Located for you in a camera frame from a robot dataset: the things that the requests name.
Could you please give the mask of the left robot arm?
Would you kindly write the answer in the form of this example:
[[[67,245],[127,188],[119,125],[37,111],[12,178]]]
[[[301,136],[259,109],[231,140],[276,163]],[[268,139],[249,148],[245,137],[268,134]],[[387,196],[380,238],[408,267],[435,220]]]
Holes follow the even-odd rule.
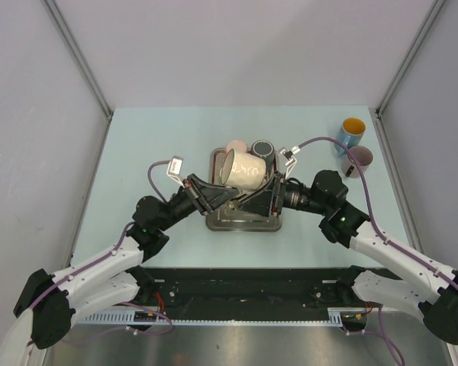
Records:
[[[39,269],[29,276],[14,308],[14,315],[27,314],[26,345],[49,348],[61,340],[80,317],[79,302],[92,295],[97,297],[101,285],[116,275],[126,275],[131,281],[127,295],[117,299],[104,297],[110,306],[132,300],[148,303],[153,285],[138,267],[157,255],[168,242],[166,230],[194,212],[207,215],[238,196],[237,188],[214,185],[191,174],[179,190],[164,202],[154,196],[144,196],[136,204],[131,222],[127,223],[116,244],[92,256],[83,263],[52,274]]]

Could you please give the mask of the cream mug black handle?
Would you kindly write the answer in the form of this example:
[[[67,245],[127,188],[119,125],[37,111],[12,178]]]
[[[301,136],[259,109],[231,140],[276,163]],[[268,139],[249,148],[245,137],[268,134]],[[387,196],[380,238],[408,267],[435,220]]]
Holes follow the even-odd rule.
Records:
[[[237,190],[236,199],[245,198],[255,193],[269,181],[270,176],[279,168],[276,154],[271,156],[272,161],[264,158],[230,149],[222,160],[218,170],[221,185]]]

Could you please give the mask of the blue butterfly mug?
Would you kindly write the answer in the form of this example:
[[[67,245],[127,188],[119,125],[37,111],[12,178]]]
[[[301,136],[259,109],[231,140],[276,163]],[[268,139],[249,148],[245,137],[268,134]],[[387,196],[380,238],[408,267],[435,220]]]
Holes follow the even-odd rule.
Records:
[[[338,144],[334,145],[337,155],[342,156],[346,152],[342,146],[348,149],[358,146],[365,132],[366,125],[359,118],[349,117],[344,120],[336,137]]]

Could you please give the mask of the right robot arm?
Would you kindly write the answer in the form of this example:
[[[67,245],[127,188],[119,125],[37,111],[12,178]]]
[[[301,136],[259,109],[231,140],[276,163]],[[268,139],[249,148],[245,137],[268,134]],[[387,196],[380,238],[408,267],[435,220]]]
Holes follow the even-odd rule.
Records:
[[[257,191],[245,194],[235,208],[262,217],[283,208],[319,214],[319,228],[332,243],[361,253],[396,275],[376,277],[367,270],[337,286],[346,306],[360,300],[380,303],[417,317],[442,341],[458,345],[458,269],[401,244],[367,213],[347,201],[348,188],[336,171],[321,170],[310,187],[275,173]]]

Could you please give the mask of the purple mug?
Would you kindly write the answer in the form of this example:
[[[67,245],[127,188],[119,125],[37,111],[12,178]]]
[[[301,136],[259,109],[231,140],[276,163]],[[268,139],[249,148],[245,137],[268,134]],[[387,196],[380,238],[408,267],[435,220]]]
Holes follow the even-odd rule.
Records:
[[[346,178],[359,178],[358,168],[365,172],[373,162],[373,153],[365,146],[353,146],[350,152],[351,154],[347,153],[343,158],[342,173]]]

